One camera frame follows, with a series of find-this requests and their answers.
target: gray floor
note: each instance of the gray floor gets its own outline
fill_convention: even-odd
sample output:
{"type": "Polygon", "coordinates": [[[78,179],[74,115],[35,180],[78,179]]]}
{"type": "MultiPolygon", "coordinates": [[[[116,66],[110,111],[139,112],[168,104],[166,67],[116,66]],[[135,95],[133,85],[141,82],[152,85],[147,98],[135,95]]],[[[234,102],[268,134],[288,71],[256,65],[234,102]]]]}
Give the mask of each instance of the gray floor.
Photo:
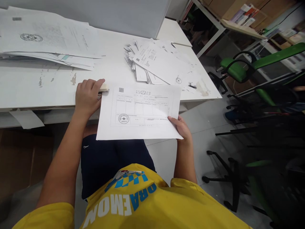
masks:
{"type": "MultiPolygon", "coordinates": [[[[212,63],[210,59],[201,59],[201,61],[207,72],[214,71],[213,61],[212,63]]],[[[243,163],[253,160],[255,153],[245,147],[246,144],[253,143],[252,141],[255,140],[249,136],[215,136],[215,133],[227,132],[236,128],[224,118],[224,113],[227,111],[226,106],[229,103],[229,99],[224,96],[223,99],[207,101],[182,114],[194,140],[195,170],[198,184],[220,203],[223,203],[224,200],[232,201],[232,187],[229,183],[203,183],[201,180],[203,175],[221,177],[226,174],[220,163],[214,157],[208,156],[206,151],[218,152],[224,160],[228,157],[233,157],[243,163]]],[[[52,128],[56,136],[55,149],[58,147],[66,127],[67,123],[53,125],[52,128]]],[[[176,140],[153,139],[145,140],[145,143],[158,174],[170,184],[176,159],[176,140]]],[[[81,189],[82,179],[79,169],[76,182],[75,228],[79,228],[84,220],[87,206],[86,202],[81,199],[81,189]]],[[[37,184],[14,194],[10,215],[6,221],[0,224],[0,228],[12,228],[19,219],[33,210],[40,191],[41,184],[37,184]]],[[[254,211],[252,205],[260,206],[254,196],[241,194],[238,211],[234,214],[252,228],[271,228],[269,227],[270,218],[254,211]]]]}

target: white desk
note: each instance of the white desk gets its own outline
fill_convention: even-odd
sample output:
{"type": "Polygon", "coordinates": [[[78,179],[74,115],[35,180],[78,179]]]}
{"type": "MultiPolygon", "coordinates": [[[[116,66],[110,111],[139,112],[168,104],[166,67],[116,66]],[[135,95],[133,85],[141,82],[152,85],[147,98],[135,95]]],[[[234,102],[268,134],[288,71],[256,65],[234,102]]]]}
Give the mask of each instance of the white desk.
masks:
{"type": "MultiPolygon", "coordinates": [[[[102,29],[97,30],[101,45],[104,47],[103,53],[106,56],[96,61],[94,71],[71,68],[52,62],[45,62],[42,65],[41,63],[0,61],[0,128],[2,126],[8,127],[3,123],[6,122],[10,115],[4,112],[16,110],[17,108],[21,110],[38,110],[74,107],[77,84],[84,79],[98,80],[105,78],[106,82],[135,82],[134,75],[124,59],[124,46],[135,38],[145,38],[102,29]]],[[[175,47],[181,53],[186,53],[196,64],[196,69],[201,73],[202,81],[206,85],[208,92],[207,96],[202,96],[183,91],[181,102],[199,102],[221,98],[220,93],[192,49],[183,45],[175,45],[175,47]]],[[[53,117],[52,121],[47,122],[46,115],[46,124],[63,122],[56,121],[56,115],[59,115],[59,113],[68,120],[72,110],[61,110],[66,111],[53,110],[54,115],[52,116],[53,111],[49,114],[49,117],[53,117]]]]}
{"type": "Polygon", "coordinates": [[[185,45],[188,47],[192,47],[192,44],[185,36],[179,24],[171,19],[165,18],[160,31],[158,33],[157,39],[159,40],[169,40],[173,44],[185,45]]]}

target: knee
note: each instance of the knee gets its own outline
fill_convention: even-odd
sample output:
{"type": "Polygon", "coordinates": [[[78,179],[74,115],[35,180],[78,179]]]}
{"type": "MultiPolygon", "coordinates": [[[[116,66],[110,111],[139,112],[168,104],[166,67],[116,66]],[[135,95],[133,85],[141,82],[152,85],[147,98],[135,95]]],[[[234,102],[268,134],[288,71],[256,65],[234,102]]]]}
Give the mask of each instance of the knee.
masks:
{"type": "Polygon", "coordinates": [[[88,125],[88,126],[86,126],[86,128],[84,130],[83,138],[85,138],[89,135],[92,135],[92,134],[96,134],[97,132],[98,132],[97,124],[88,125]]]}

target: dark blue shorts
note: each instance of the dark blue shorts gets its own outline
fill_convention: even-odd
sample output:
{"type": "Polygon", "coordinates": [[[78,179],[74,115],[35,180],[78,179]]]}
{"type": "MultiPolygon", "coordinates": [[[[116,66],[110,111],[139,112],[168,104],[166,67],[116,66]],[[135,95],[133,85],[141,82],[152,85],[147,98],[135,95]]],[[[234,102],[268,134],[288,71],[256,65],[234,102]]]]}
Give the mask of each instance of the dark blue shorts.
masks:
{"type": "Polygon", "coordinates": [[[97,141],[96,134],[83,139],[81,169],[82,199],[106,184],[121,168],[138,163],[155,171],[144,140],[97,141]]]}

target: right hand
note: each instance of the right hand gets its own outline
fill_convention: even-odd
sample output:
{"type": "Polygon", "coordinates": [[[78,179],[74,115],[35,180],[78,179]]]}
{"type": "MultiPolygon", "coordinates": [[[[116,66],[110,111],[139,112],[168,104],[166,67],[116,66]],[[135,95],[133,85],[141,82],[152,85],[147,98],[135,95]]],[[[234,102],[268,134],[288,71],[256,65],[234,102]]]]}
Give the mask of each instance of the right hand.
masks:
{"type": "Polygon", "coordinates": [[[84,80],[77,85],[75,94],[75,114],[78,117],[89,119],[90,116],[101,106],[101,99],[98,99],[98,90],[105,79],[98,81],[84,80]]]}
{"type": "Polygon", "coordinates": [[[187,127],[187,124],[180,115],[178,116],[178,120],[172,118],[171,116],[168,116],[167,118],[169,121],[171,121],[172,124],[176,125],[178,133],[183,137],[183,139],[177,139],[178,141],[192,140],[192,134],[190,132],[190,129],[187,127]]]}

